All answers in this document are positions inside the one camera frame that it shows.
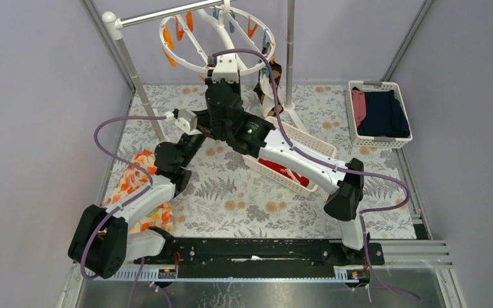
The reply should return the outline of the red snowflake sock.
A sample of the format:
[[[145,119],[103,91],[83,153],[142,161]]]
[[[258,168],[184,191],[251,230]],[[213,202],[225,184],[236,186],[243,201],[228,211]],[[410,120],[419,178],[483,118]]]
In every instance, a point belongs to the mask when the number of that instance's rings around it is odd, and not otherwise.
[[[278,172],[280,175],[285,176],[286,178],[292,180],[293,182],[300,184],[302,187],[307,187],[310,184],[310,181],[306,177],[280,164],[277,164],[269,160],[264,160],[261,158],[258,159],[258,162],[266,167],[269,167],[273,171]]]

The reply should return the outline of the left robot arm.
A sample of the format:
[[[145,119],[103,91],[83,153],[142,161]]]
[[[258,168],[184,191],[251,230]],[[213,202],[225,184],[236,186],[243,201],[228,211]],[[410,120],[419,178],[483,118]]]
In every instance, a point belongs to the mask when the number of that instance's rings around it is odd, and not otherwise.
[[[191,174],[185,167],[204,141],[200,120],[205,115],[204,110],[182,109],[155,116],[156,121],[174,121],[184,132],[180,141],[158,144],[154,172],[126,161],[132,172],[145,175],[146,181],[108,207],[90,205],[83,211],[67,252],[69,258],[80,264],[83,278],[107,279],[124,263],[144,257],[159,264],[171,260],[174,248],[166,242],[167,232],[149,228],[133,234],[131,230],[152,210],[186,188]]]

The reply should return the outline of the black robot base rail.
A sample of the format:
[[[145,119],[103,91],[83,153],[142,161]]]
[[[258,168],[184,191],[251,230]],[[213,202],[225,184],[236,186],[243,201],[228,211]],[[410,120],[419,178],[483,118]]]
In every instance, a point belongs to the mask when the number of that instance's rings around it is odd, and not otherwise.
[[[359,251],[336,239],[236,239],[179,237],[148,265],[166,265],[179,278],[334,278],[335,268],[385,264],[379,243]]]

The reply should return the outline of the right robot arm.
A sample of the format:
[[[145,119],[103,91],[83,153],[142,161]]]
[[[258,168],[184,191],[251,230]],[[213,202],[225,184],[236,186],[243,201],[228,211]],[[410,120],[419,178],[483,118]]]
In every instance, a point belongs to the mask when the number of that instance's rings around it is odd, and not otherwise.
[[[209,116],[209,135],[224,141],[234,151],[284,166],[322,188],[329,198],[327,215],[338,222],[342,233],[343,258],[359,264],[368,255],[367,234],[359,218],[363,198],[363,163],[348,163],[296,144],[282,123],[273,124],[245,112],[237,83],[205,79],[205,102]]]

